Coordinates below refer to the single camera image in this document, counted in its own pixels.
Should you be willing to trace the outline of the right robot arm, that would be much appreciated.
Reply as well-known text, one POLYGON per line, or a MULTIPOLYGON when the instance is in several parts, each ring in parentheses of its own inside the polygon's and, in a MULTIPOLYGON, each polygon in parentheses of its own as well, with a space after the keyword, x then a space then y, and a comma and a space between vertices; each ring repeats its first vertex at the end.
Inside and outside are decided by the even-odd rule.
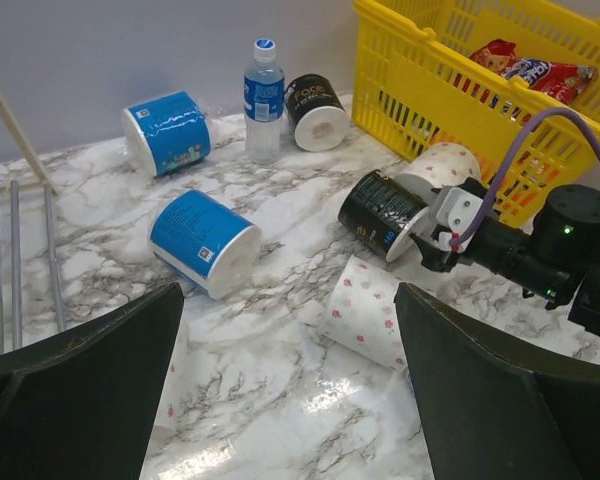
POLYGON ((600 191, 582 185, 552 190, 531 233, 489 211, 457 247, 451 241, 467 231, 487 190, 469 178, 435 194, 432 232, 412 237, 422 266, 447 273, 476 263, 521 287, 523 297, 545 299, 548 310, 569 306, 569 320, 600 337, 600 191))

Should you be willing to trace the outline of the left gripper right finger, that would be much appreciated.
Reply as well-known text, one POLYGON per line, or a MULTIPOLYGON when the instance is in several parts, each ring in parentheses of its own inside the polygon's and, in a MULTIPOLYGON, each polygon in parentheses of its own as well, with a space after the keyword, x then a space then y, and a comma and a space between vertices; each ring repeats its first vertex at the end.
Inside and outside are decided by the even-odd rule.
POLYGON ((600 479, 600 365, 464 315, 413 284, 395 296, 437 479, 600 479))

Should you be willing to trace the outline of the black roll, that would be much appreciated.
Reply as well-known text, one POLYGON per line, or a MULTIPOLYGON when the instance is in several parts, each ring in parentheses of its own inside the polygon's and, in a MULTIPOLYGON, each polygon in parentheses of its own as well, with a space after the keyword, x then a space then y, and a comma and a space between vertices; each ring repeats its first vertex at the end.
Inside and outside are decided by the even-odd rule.
POLYGON ((284 101, 299 148, 309 152, 328 151, 347 135, 349 115, 326 77, 319 74, 297 77, 287 86, 284 101))
POLYGON ((427 204, 379 169, 364 175, 338 213, 339 222, 387 263, 409 248, 424 225, 427 204))

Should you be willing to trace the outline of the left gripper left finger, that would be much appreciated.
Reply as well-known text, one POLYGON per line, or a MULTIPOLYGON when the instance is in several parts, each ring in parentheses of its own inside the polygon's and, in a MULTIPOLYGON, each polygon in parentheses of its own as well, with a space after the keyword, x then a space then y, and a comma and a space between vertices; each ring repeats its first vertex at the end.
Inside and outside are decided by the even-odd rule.
POLYGON ((0 355, 0 479, 136 479, 184 305, 156 288, 0 355))

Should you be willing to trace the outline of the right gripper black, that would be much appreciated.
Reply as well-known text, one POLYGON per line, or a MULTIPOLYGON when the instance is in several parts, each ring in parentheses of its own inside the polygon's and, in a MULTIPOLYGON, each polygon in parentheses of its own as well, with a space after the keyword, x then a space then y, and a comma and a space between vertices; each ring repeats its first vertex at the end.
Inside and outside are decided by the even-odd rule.
MULTIPOLYGON (((474 196, 482 195, 482 184, 473 177, 468 177, 463 183, 453 187, 474 196)), ((446 195, 453 187, 444 186, 439 194, 446 195)), ((487 219, 478 228, 462 253, 440 250, 415 233, 411 233, 410 238, 421 254, 421 265, 432 272, 451 272, 458 263, 466 265, 477 263, 524 290, 535 289, 531 274, 525 272, 525 267, 530 265, 528 256, 530 236, 521 229, 487 219)))

